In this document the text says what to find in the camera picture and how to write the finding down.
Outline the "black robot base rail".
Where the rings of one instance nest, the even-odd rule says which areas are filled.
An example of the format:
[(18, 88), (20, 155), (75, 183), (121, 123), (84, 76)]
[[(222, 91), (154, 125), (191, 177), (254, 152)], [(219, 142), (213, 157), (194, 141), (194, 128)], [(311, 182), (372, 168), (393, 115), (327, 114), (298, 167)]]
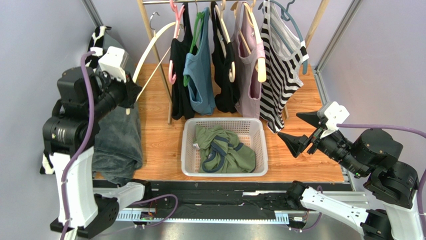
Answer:
[(152, 181), (153, 203), (131, 204), (157, 218), (184, 220), (272, 220), (276, 211), (307, 209), (288, 203), (289, 182)]

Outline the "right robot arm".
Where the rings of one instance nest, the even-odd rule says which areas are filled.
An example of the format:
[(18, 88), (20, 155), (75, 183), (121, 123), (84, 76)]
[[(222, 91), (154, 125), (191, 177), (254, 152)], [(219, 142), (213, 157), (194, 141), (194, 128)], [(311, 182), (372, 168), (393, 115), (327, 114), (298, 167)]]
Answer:
[(363, 187), (382, 202), (383, 209), (357, 207), (329, 197), (320, 188), (293, 181), (286, 202), (293, 208), (314, 210), (357, 231), (366, 240), (423, 240), (426, 237), (421, 191), (425, 179), (409, 164), (399, 160), (403, 145), (388, 133), (388, 127), (365, 126), (351, 142), (339, 130), (326, 126), (320, 112), (299, 112), (297, 116), (315, 127), (310, 136), (279, 132), (290, 153), (320, 151), (356, 178), (366, 178)]

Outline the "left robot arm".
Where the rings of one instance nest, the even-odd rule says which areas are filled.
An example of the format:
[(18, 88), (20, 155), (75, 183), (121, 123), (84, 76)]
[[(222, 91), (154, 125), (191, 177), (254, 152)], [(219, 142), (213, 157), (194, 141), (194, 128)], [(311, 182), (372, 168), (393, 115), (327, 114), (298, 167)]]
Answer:
[(92, 159), (99, 122), (118, 107), (132, 108), (141, 91), (128, 71), (124, 78), (111, 70), (90, 67), (66, 70), (57, 81), (60, 99), (42, 128), (44, 150), (54, 167), (60, 200), (55, 232), (76, 230), (92, 239), (114, 224), (118, 214), (152, 195), (151, 183), (132, 179), (104, 193), (95, 193)]

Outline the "green tank top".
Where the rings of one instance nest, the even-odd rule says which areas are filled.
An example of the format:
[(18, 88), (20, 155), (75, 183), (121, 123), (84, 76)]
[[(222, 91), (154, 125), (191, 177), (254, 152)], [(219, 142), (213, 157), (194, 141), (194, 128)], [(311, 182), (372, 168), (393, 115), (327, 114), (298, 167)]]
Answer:
[(199, 150), (200, 173), (249, 174), (256, 169), (256, 153), (238, 135), (220, 125), (195, 126), (192, 145)]

